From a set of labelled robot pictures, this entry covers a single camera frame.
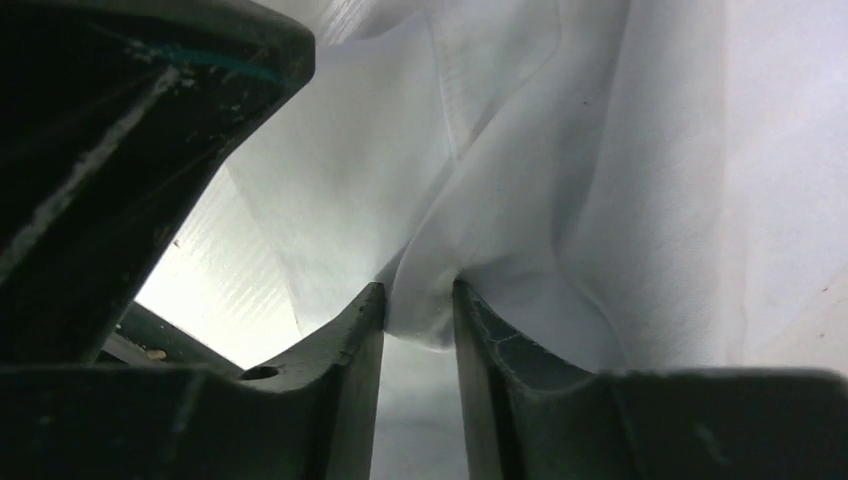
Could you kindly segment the white skirt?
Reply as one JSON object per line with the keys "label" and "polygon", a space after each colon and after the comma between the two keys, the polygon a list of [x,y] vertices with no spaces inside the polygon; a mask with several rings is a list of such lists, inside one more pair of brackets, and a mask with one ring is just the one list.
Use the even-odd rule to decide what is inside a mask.
{"label": "white skirt", "polygon": [[365,1],[228,160],[304,333],[389,295],[371,475],[464,479],[451,287],[580,368],[847,368],[843,1]]}

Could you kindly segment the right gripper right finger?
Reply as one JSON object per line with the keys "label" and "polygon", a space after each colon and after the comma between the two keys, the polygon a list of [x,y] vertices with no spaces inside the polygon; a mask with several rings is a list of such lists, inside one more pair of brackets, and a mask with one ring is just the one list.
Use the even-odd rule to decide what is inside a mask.
{"label": "right gripper right finger", "polygon": [[473,479],[843,479],[847,382],[809,369],[593,374],[453,287]]}

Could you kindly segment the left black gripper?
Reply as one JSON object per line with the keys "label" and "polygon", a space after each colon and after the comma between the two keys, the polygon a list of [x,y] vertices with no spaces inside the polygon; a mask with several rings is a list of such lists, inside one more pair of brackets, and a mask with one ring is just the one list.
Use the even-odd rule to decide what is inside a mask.
{"label": "left black gripper", "polygon": [[88,363],[223,161],[312,78],[251,1],[1,5],[1,361]]}

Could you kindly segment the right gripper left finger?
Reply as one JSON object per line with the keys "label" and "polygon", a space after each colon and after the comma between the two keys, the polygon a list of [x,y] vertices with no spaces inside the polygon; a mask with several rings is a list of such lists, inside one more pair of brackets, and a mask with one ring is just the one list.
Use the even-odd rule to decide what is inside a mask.
{"label": "right gripper left finger", "polygon": [[5,479],[366,479],[386,295],[229,378],[195,365],[5,368]]}

